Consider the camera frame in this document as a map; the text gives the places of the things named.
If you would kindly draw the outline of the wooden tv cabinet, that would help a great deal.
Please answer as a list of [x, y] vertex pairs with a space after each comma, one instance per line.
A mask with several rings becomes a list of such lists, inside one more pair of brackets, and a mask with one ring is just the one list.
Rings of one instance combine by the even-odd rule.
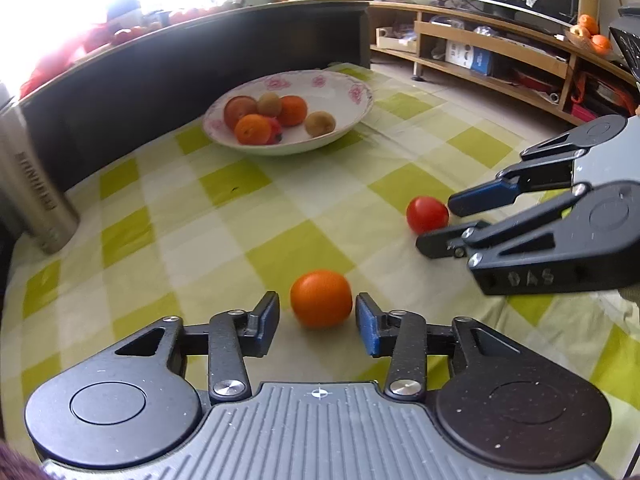
[[[574, 125], [607, 114], [633, 115], [639, 86], [614, 49], [596, 55], [559, 35], [461, 9], [372, 2], [371, 49], [409, 62], [413, 79], [428, 70], [454, 76], [540, 108]], [[483, 76], [445, 61], [446, 41], [490, 51], [492, 74]]]

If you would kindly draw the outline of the stainless steel thermos bottle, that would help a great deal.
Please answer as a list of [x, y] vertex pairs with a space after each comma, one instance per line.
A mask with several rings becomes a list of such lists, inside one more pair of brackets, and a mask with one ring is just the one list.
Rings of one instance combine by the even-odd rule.
[[1, 223], [14, 237], [28, 234], [46, 254], [74, 236], [79, 216], [47, 176], [32, 146], [17, 99], [1, 88]]

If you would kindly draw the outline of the oranges on tv cabinet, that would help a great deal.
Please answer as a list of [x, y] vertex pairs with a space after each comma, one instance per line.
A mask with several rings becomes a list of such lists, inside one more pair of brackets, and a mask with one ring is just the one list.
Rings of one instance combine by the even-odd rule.
[[589, 14], [578, 16], [577, 23], [568, 30], [567, 39], [575, 46], [600, 56], [607, 56], [613, 50], [611, 41], [600, 34], [597, 21]]

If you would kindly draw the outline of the small orange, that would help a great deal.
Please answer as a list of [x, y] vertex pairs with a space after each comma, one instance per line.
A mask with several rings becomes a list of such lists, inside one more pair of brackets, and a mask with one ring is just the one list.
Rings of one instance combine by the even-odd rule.
[[308, 114], [307, 102], [300, 96], [281, 96], [282, 110], [277, 121], [282, 127], [290, 128], [302, 124]]

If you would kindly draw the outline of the fruits on coffee table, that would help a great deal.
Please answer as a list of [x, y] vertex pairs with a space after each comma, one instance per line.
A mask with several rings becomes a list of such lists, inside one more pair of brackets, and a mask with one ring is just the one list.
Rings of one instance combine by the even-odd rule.
[[139, 0], [122, 0], [108, 9], [107, 37], [112, 46], [119, 46], [162, 28], [241, 9], [245, 5], [246, 0], [224, 0], [221, 4], [210, 4], [204, 8], [145, 11]]

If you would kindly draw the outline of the large dark red tomato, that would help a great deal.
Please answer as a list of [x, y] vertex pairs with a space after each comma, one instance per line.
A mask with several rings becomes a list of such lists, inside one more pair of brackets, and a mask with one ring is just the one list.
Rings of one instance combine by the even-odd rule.
[[234, 96], [224, 106], [224, 123], [233, 130], [246, 115], [257, 114], [257, 101], [251, 96]]

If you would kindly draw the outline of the dark coffee table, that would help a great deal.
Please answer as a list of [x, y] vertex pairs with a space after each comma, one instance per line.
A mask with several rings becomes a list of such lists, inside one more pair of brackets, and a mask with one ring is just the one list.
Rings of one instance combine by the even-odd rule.
[[250, 6], [151, 32], [71, 68], [22, 99], [47, 176], [63, 191], [201, 117], [244, 82], [333, 62], [370, 64], [368, 3]]

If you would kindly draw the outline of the red plastic bag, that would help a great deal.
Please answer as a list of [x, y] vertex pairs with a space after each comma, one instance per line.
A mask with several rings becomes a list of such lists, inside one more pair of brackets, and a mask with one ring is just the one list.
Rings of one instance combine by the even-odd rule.
[[117, 27], [111, 29], [106, 23], [96, 25], [79, 37], [67, 41], [63, 47], [46, 55], [32, 70], [29, 78], [22, 83], [20, 98], [28, 96], [49, 80], [60, 76], [72, 67], [78, 60], [106, 44], [116, 44], [116, 35], [122, 30], [130, 32], [131, 27]]

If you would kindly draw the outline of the orange mandarin front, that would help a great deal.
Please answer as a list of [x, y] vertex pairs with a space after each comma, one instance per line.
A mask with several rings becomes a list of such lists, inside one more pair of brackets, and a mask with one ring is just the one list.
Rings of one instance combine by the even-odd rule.
[[269, 120], [262, 115], [243, 116], [233, 129], [235, 139], [242, 145], [266, 145], [270, 142], [272, 128]]

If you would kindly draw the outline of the brown kiwi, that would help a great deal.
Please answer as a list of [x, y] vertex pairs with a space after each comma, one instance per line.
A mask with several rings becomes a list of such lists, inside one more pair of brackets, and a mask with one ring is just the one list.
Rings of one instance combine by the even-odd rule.
[[264, 93], [256, 104], [258, 114], [267, 117], [278, 117], [282, 110], [282, 101], [280, 96], [274, 92]]
[[318, 110], [318, 112], [310, 113], [306, 117], [304, 127], [306, 133], [312, 138], [316, 138], [333, 132], [336, 128], [336, 120], [330, 113]]

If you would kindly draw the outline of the blue white box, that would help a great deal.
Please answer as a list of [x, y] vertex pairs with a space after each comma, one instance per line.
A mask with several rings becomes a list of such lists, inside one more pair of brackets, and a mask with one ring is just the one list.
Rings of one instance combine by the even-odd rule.
[[448, 39], [446, 41], [445, 61], [449, 64], [472, 70], [483, 76], [492, 74], [494, 55], [485, 49]]

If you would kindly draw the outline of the green checkered tablecloth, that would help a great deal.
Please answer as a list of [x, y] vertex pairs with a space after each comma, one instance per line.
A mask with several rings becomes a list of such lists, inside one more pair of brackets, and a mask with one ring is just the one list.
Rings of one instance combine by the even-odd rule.
[[32, 455], [24, 404], [61, 370], [161, 316], [204, 323], [329, 269], [385, 309], [438, 324], [478, 318], [591, 380], [613, 412], [600, 465], [638, 472], [638, 308], [617, 294], [486, 297], [462, 262], [424, 259], [405, 217], [416, 196], [446, 200], [564, 124], [439, 74], [416, 84], [388, 63], [342, 72], [365, 81], [374, 104], [341, 140], [250, 157], [190, 125], [74, 186], [80, 225], [62, 252], [17, 242], [1, 329], [9, 445]]

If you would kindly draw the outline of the orange mandarin back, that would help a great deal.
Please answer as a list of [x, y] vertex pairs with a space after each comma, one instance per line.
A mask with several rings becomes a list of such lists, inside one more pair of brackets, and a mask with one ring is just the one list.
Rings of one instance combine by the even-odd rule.
[[352, 289], [342, 274], [317, 270], [292, 285], [290, 304], [297, 321], [308, 330], [326, 330], [344, 323], [352, 313]]

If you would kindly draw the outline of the red cherry tomato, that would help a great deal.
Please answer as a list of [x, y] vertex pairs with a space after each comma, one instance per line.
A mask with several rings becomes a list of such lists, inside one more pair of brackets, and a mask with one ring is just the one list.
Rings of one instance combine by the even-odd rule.
[[266, 117], [266, 121], [270, 125], [271, 133], [268, 143], [278, 144], [282, 140], [282, 126], [274, 117]]

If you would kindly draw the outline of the orange mandarin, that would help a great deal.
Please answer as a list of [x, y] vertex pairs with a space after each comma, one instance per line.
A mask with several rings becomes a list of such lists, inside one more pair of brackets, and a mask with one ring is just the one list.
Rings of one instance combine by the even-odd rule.
[[292, 285], [290, 304], [297, 321], [308, 330], [326, 330], [344, 323], [352, 313], [352, 289], [342, 274], [317, 270]]
[[262, 115], [243, 116], [233, 129], [235, 139], [242, 145], [266, 145], [270, 142], [272, 128], [269, 120]]

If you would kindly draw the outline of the white floral porcelain plate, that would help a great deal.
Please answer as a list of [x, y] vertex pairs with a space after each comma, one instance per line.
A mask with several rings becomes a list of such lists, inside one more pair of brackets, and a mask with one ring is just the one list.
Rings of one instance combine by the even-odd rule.
[[294, 70], [254, 79], [209, 107], [209, 139], [264, 156], [306, 153], [341, 139], [373, 105], [361, 80], [330, 70]]

